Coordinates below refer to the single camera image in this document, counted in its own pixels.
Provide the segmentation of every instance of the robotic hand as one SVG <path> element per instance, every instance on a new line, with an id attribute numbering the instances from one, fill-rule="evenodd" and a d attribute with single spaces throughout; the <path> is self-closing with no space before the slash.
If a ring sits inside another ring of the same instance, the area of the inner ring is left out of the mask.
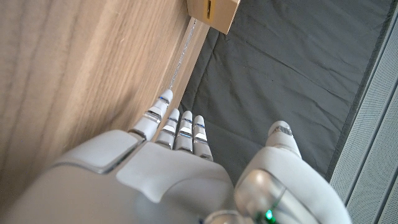
<path id="1" fill-rule="evenodd" d="M 4 223 L 351 223 L 329 184 L 274 123 L 235 189 L 213 162 L 205 122 L 174 109 L 166 90 L 129 131 L 108 131 L 64 154 Z"/>

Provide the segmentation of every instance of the cardboard box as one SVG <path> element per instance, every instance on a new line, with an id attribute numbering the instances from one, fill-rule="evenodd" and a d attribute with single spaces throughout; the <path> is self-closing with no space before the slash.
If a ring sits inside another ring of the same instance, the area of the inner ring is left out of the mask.
<path id="1" fill-rule="evenodd" d="M 227 34 L 240 0 L 187 0 L 188 14 Z"/>

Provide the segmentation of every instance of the wooden panel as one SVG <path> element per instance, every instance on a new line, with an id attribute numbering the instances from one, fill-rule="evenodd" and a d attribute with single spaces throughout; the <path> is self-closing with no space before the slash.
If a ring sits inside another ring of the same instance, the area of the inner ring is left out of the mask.
<path id="1" fill-rule="evenodd" d="M 188 13 L 227 34 L 241 0 L 187 0 Z"/>
<path id="2" fill-rule="evenodd" d="M 0 212 L 61 153 L 129 129 L 169 87 L 190 32 L 185 0 L 8 0 L 0 23 Z M 207 31 L 196 23 L 172 106 Z"/>

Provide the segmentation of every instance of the green led light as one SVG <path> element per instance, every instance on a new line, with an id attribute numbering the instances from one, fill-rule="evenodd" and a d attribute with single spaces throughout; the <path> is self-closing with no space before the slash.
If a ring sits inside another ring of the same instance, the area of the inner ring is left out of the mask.
<path id="1" fill-rule="evenodd" d="M 266 217 L 267 223 L 275 223 L 275 221 L 276 221 L 271 210 L 268 210 L 266 212 L 265 217 Z"/>
<path id="2" fill-rule="evenodd" d="M 270 220 L 270 219 L 272 218 L 272 211 L 271 211 L 271 210 L 268 210 L 268 211 L 266 212 L 266 218 L 267 218 L 268 220 Z"/>

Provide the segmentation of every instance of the gray fabric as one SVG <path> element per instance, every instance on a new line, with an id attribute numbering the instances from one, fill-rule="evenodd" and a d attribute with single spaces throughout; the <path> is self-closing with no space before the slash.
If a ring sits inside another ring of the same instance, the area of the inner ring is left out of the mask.
<path id="1" fill-rule="evenodd" d="M 181 106 L 234 183 L 277 120 L 325 176 L 390 4 L 242 0 L 228 35 L 210 29 Z"/>

